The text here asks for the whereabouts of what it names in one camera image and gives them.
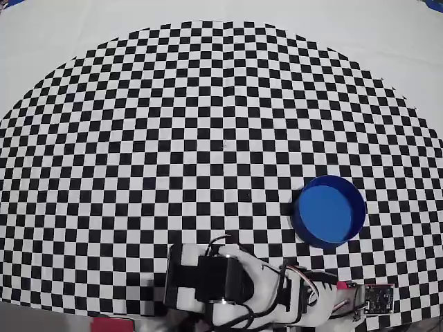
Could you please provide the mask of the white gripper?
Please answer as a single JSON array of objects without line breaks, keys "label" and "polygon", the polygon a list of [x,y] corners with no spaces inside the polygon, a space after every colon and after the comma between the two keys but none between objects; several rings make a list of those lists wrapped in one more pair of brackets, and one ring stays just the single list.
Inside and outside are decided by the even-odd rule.
[{"label": "white gripper", "polygon": [[[340,279],[337,275],[325,273],[326,282],[314,282],[318,289],[318,299],[312,307],[315,313],[331,313],[337,298],[337,286]],[[322,329],[355,329],[362,323],[362,314],[351,314],[344,317],[333,318],[326,321]]]}]

